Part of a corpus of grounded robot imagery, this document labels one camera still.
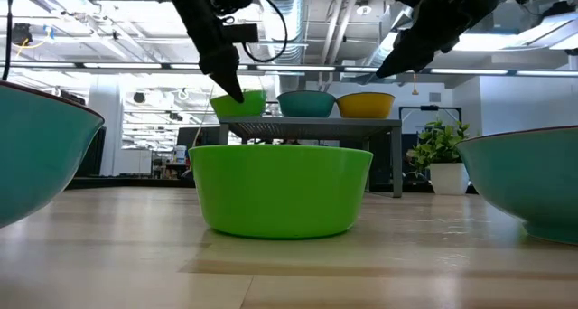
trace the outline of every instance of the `small table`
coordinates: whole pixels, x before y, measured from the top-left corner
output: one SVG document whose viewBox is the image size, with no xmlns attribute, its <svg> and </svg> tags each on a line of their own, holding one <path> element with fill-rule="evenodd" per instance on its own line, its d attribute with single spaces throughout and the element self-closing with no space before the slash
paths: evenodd
<svg viewBox="0 0 578 309">
<path fill-rule="evenodd" d="M 220 118 L 219 143 L 228 143 L 228 132 L 241 137 L 246 144 L 251 138 L 360 140 L 369 151 L 369 138 L 376 134 L 391 135 L 394 197 L 402 195 L 401 120 L 301 118 L 301 117 L 230 117 Z"/>
</svg>

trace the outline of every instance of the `bowl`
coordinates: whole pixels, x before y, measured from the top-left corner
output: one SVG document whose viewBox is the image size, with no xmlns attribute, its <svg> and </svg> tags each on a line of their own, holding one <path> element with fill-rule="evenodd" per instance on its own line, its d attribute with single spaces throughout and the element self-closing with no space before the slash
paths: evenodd
<svg viewBox="0 0 578 309">
<path fill-rule="evenodd" d="M 320 91 L 285 92 L 277 100 L 285 117 L 327 118 L 335 104 L 335 97 Z"/>
<path fill-rule="evenodd" d="M 93 110 L 0 81 L 0 227 L 39 210 L 77 171 L 104 123 Z"/>
<path fill-rule="evenodd" d="M 238 103 L 231 96 L 222 96 L 210 100 L 210 105 L 219 118 L 261 116 L 265 111 L 266 92 L 250 90 L 243 92 L 245 102 Z"/>
<path fill-rule="evenodd" d="M 457 144 L 476 191 L 523 221 L 529 235 L 578 244 L 578 126 Z"/>
<path fill-rule="evenodd" d="M 361 92 L 337 99 L 343 118 L 380 118 L 389 116 L 396 97 L 387 93 Z"/>
<path fill-rule="evenodd" d="M 373 157 L 309 145 L 212 145 L 189 152 L 207 223 L 263 239 L 316 238 L 349 229 Z"/>
</svg>

